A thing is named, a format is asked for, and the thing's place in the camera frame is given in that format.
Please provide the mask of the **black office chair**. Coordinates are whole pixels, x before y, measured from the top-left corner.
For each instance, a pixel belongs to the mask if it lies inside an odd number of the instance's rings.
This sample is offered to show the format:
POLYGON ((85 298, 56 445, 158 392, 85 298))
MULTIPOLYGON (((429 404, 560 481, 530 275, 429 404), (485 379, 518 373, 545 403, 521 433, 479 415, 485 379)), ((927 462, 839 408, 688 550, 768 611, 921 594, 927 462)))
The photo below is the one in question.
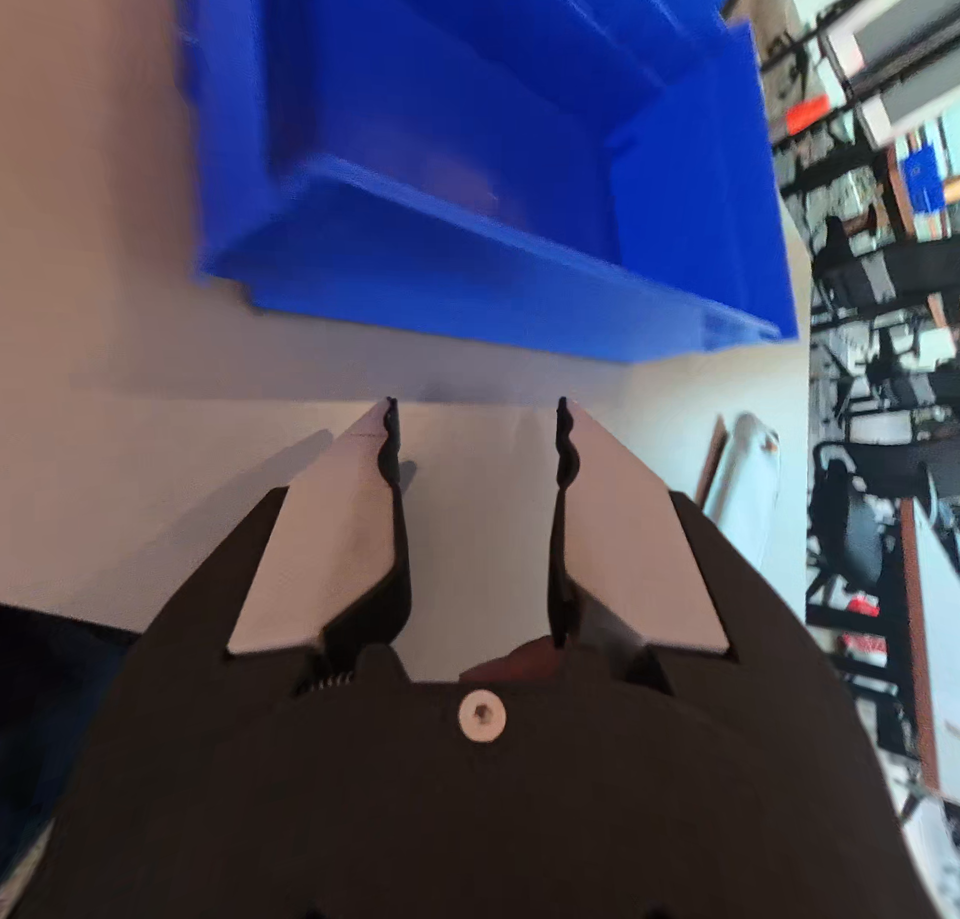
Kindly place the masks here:
POLYGON ((806 600, 842 580, 848 593, 879 601, 897 590, 901 521, 881 519, 876 502, 919 500, 936 509, 937 487, 923 443, 881 445, 822 440, 813 446, 807 537, 816 575, 806 600))

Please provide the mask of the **white table with wooden edge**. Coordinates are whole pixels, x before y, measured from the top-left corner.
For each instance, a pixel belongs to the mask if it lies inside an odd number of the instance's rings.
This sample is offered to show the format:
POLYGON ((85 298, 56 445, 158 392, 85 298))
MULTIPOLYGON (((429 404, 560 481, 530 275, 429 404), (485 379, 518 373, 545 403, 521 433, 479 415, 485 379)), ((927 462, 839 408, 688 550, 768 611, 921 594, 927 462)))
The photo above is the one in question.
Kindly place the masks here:
POLYGON ((959 804, 959 576, 917 499, 899 506, 921 778, 959 804))

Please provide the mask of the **person's right hand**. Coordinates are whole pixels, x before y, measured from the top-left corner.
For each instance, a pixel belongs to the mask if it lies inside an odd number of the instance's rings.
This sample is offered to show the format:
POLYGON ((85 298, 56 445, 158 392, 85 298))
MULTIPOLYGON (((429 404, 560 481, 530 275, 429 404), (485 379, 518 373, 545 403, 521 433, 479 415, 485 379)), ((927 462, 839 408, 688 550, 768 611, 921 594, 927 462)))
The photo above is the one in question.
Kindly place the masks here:
POLYGON ((504 656, 465 670, 459 677, 464 685, 488 688, 503 684, 545 683, 561 672, 566 650, 552 637, 544 636, 523 643, 504 656))

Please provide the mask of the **blue plastic bin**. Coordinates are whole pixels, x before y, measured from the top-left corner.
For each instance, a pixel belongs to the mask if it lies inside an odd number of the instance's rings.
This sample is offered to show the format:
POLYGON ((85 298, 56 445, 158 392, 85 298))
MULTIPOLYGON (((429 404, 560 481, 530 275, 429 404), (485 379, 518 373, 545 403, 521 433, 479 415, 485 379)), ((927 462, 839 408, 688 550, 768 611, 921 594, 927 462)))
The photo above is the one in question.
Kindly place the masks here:
POLYGON ((263 311, 639 363, 798 337, 726 0, 177 0, 199 273, 263 311))

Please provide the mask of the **small blue storage bin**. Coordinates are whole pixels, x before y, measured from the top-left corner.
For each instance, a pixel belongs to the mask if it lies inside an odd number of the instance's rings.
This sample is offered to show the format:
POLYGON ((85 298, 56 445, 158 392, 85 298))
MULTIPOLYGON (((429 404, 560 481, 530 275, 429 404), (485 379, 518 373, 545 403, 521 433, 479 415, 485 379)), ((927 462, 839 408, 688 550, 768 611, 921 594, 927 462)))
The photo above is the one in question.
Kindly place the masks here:
POLYGON ((947 206, 944 180, 932 144, 908 153, 898 167, 915 217, 939 214, 947 206))

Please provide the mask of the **grey framed panel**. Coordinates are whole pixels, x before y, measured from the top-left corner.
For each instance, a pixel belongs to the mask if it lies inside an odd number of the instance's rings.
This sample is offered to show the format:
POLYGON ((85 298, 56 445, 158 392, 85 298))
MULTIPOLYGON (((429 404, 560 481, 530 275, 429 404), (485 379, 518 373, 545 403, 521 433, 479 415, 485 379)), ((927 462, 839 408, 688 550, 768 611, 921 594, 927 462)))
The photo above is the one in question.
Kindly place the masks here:
POLYGON ((858 0, 821 40, 844 104, 874 148, 958 104, 959 0, 858 0))

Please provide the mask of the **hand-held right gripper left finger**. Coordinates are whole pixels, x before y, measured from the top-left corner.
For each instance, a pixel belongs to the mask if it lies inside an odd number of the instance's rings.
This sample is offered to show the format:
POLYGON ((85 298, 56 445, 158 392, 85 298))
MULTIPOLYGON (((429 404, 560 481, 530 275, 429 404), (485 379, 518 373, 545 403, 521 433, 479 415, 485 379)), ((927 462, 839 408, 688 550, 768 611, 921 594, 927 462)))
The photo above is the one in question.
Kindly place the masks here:
POLYGON ((312 649, 353 666, 412 610, 399 403, 376 403, 286 489, 236 624, 233 656, 312 649))

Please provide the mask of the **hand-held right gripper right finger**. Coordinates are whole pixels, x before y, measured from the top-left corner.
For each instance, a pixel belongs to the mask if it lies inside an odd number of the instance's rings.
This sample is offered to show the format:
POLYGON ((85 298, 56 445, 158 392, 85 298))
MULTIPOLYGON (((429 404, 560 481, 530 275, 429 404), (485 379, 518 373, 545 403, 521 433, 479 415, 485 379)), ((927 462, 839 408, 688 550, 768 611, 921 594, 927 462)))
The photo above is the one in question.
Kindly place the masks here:
POLYGON ((727 653, 670 490, 574 400, 558 400, 547 614, 557 648, 727 653))

